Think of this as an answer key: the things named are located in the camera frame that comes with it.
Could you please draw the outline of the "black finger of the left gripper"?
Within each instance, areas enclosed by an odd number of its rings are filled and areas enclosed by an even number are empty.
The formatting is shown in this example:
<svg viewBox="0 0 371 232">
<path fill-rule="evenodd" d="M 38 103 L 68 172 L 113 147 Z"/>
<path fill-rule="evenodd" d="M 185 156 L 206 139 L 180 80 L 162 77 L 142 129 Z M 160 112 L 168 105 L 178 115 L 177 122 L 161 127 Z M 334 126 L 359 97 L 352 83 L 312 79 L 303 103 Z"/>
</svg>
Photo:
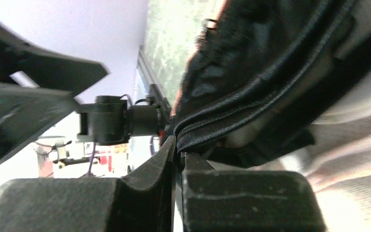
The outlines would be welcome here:
<svg viewBox="0 0 371 232">
<path fill-rule="evenodd" d="M 0 24 L 0 165 L 78 108 L 99 62 L 34 46 Z"/>
</svg>

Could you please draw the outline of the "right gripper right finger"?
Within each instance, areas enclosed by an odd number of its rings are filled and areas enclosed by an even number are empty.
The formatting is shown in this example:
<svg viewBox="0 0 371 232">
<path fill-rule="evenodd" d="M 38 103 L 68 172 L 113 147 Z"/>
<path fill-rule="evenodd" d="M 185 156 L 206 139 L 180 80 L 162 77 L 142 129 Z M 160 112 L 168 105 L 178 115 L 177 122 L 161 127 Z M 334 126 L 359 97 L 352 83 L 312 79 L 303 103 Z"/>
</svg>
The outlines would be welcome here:
<svg viewBox="0 0 371 232">
<path fill-rule="evenodd" d="M 290 171 L 218 171 L 182 154 L 186 232 L 324 232 L 327 227 L 304 176 Z"/>
</svg>

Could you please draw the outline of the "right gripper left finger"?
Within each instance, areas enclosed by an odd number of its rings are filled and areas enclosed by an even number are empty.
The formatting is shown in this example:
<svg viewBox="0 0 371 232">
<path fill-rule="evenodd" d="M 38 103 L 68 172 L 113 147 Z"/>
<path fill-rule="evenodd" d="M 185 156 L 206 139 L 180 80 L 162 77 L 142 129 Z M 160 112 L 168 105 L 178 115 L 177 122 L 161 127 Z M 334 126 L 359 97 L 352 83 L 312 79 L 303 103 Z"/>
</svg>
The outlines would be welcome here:
<svg viewBox="0 0 371 232">
<path fill-rule="evenodd" d="M 0 232 L 171 232 L 175 145 L 170 136 L 122 178 L 10 180 L 0 186 Z"/>
</svg>

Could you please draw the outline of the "black bra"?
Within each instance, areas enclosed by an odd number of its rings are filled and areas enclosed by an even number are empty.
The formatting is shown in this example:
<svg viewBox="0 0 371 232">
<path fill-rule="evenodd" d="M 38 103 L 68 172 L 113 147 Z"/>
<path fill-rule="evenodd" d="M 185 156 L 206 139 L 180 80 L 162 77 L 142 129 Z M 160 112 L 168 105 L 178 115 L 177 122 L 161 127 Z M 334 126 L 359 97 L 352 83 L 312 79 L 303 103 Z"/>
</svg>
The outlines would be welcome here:
<svg viewBox="0 0 371 232">
<path fill-rule="evenodd" d="M 199 39 L 177 150 L 249 168 L 371 116 L 371 0 L 229 0 Z"/>
</svg>

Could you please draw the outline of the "floral mesh laundry bag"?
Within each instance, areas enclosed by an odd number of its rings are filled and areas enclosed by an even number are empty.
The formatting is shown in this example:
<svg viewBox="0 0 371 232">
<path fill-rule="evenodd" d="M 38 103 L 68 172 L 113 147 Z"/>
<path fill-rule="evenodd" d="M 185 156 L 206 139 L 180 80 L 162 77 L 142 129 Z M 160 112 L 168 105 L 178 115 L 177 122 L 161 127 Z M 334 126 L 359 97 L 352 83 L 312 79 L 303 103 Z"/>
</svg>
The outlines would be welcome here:
<svg viewBox="0 0 371 232">
<path fill-rule="evenodd" d="M 311 124 L 315 145 L 276 161 L 308 179 L 329 232 L 371 232 L 371 0 L 360 0 L 351 18 L 343 63 L 331 75 L 342 97 Z"/>
</svg>

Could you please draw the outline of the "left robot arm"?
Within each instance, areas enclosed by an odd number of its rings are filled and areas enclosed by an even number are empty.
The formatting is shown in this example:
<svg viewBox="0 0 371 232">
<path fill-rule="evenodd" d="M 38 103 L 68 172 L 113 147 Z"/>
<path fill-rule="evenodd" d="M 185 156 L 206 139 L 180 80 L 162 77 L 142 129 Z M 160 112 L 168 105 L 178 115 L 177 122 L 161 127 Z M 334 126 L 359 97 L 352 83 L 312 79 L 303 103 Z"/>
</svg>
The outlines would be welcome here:
<svg viewBox="0 0 371 232">
<path fill-rule="evenodd" d="M 55 53 L 23 41 L 0 25 L 0 165 L 72 112 L 80 115 L 84 142 L 118 145 L 132 136 L 156 135 L 168 124 L 165 103 L 76 96 L 107 75 L 99 62 Z"/>
</svg>

